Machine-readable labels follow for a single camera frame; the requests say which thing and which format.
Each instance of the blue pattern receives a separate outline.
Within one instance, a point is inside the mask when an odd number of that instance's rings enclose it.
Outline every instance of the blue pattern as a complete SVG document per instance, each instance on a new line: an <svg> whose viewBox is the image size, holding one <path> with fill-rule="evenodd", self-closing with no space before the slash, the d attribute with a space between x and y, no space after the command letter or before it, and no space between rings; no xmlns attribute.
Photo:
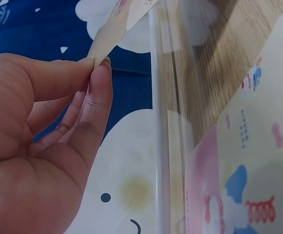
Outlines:
<svg viewBox="0 0 283 234"><path fill-rule="evenodd" d="M77 2L9 0L0 6L0 53L44 61L82 59L87 55L92 40L87 33L86 22L75 13ZM61 47L68 49L61 53ZM110 58L114 99L106 134L130 112L152 109L150 53L136 54L116 47ZM52 131L64 112L35 141Z"/></svg>

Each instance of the pastel card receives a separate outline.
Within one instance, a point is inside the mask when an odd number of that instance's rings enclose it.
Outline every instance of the pastel card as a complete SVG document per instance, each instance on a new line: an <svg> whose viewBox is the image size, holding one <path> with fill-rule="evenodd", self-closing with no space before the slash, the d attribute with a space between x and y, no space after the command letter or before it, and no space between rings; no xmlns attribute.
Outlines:
<svg viewBox="0 0 283 234"><path fill-rule="evenodd" d="M106 23L97 32L87 55L95 61L95 66L100 65L123 38L126 31L129 6L132 1L118 0Z"/></svg>
<svg viewBox="0 0 283 234"><path fill-rule="evenodd" d="M249 225L257 233L283 233L283 15L221 113L217 144L220 163L245 168L241 202Z"/></svg>
<svg viewBox="0 0 283 234"><path fill-rule="evenodd" d="M132 29L157 2L158 0L118 0L88 52L88 57L94 59L95 66L101 64L121 41L125 31Z"/></svg>
<svg viewBox="0 0 283 234"><path fill-rule="evenodd" d="M131 30L134 25L144 16L159 0L135 0L130 6L127 20L127 30Z"/></svg>
<svg viewBox="0 0 283 234"><path fill-rule="evenodd" d="M283 15L185 171L187 234L283 234Z"/></svg>

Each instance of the black dot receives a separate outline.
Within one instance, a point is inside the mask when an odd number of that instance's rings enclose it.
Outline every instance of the black dot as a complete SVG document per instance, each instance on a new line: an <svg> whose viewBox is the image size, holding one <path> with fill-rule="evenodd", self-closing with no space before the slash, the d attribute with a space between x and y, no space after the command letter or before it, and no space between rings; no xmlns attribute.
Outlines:
<svg viewBox="0 0 283 234"><path fill-rule="evenodd" d="M111 200L111 196L108 193L104 193L101 195L101 201L102 202L109 202Z"/></svg>

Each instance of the yellow stain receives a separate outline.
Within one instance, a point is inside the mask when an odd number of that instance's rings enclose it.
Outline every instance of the yellow stain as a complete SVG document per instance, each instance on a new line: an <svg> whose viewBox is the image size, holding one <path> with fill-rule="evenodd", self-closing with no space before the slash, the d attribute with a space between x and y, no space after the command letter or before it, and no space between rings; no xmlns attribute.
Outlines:
<svg viewBox="0 0 283 234"><path fill-rule="evenodd" d="M227 160L225 163L223 176L221 177L221 183L220 183L221 191L224 190L227 180L233 175L233 173L234 173L233 164L229 160Z"/></svg>

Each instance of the wooden table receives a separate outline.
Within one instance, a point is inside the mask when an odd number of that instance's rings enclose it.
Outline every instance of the wooden table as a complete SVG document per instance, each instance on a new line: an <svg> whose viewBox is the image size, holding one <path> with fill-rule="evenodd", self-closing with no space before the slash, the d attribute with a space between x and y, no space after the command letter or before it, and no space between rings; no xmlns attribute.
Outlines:
<svg viewBox="0 0 283 234"><path fill-rule="evenodd" d="M171 233L183 234L185 159L257 58L283 13L283 0L165 0L156 11L169 132Z"/></svg>

